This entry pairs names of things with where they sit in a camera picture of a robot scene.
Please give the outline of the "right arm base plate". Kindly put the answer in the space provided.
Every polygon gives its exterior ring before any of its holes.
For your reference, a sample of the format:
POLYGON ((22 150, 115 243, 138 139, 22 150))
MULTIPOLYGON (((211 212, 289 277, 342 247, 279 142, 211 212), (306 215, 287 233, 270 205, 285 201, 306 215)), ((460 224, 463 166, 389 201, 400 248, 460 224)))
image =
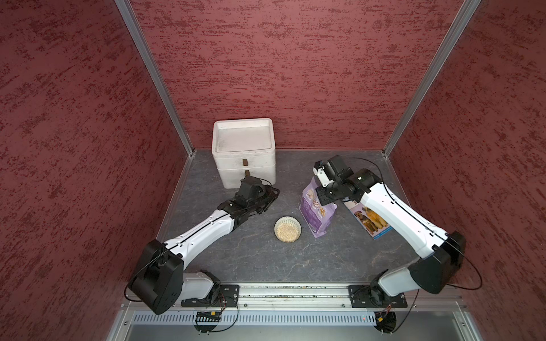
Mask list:
POLYGON ((353 308, 407 308, 404 294, 389 296, 379 286, 348 286, 353 308))

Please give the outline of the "purple oats bag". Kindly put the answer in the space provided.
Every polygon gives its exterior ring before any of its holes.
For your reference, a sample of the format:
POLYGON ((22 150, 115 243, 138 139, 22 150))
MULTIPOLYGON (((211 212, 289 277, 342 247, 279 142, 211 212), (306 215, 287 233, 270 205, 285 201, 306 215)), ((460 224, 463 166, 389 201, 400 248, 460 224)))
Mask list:
POLYGON ((319 184, 315 178, 312 178, 310 183, 302 191, 301 202, 299 209, 304 217, 311 234, 315 238, 322 237, 326 234, 328 226, 331 224, 337 205, 330 203, 322 205, 319 202, 317 188, 319 184))

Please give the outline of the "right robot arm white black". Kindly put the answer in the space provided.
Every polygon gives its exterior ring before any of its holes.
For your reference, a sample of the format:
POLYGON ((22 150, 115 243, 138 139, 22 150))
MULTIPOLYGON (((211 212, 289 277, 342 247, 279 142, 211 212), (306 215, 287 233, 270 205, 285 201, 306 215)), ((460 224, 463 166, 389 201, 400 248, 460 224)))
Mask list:
POLYGON ((373 305, 387 305, 407 291, 423 290, 440 294, 452 285, 452 278, 467 260, 466 238, 448 233, 416 213, 388 188, 382 173, 368 169, 357 172, 336 155, 314 165, 321 204, 348 200, 372 210, 384 219, 413 248, 417 260, 377 275, 368 286, 373 305))

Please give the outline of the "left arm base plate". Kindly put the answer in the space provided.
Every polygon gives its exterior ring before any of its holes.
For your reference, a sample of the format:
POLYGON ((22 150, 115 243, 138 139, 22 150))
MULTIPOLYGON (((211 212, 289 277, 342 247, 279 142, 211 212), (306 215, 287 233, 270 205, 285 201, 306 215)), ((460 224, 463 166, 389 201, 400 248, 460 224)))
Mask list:
POLYGON ((192 298, 181 301, 184 308, 236 308, 240 294, 240 286, 235 284, 220 284, 214 286, 205 298, 192 298))

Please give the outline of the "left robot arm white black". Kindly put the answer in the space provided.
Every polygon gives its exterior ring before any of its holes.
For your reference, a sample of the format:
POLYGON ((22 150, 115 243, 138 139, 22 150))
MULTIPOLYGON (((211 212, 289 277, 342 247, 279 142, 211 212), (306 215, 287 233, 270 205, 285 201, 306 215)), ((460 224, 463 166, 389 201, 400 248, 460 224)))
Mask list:
POLYGON ((213 213, 191 228, 165 242, 150 241, 143 249, 125 289, 135 302, 142 302, 161 315, 178 300, 215 305, 220 296, 220 280, 208 271, 186 272, 187 266, 220 238, 230 234, 251 216, 266 212, 280 190, 269 181, 246 176, 230 200, 220 203, 213 213))

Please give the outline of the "green patterned breakfast bowl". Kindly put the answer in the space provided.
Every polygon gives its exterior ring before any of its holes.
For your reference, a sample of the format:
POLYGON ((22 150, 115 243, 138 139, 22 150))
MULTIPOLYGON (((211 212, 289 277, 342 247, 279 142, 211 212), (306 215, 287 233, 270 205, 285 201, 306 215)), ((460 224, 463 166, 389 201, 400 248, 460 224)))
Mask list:
POLYGON ((281 217, 274 225, 274 234, 281 242, 295 242, 301 236, 301 225, 294 217, 281 217))

